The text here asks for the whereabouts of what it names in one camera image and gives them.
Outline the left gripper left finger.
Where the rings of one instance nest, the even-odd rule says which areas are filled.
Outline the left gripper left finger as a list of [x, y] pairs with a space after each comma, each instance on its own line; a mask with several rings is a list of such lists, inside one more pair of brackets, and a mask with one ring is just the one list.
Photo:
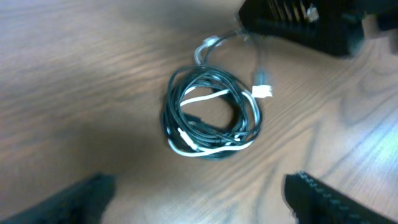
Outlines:
[[2, 221], [3, 224], [99, 224], [116, 191], [116, 179], [96, 174]]

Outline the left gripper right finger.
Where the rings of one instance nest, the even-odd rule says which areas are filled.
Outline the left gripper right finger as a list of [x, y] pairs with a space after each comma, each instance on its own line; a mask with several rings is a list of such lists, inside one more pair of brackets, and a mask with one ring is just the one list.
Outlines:
[[300, 224], [397, 224], [304, 171], [285, 175], [284, 201]]

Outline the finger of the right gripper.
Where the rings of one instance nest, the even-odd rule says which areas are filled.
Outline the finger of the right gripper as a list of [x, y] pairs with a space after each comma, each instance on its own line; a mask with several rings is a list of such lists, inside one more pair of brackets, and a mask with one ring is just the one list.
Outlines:
[[276, 36], [336, 56], [355, 55], [364, 42], [354, 1], [246, 0], [238, 11], [249, 32]]

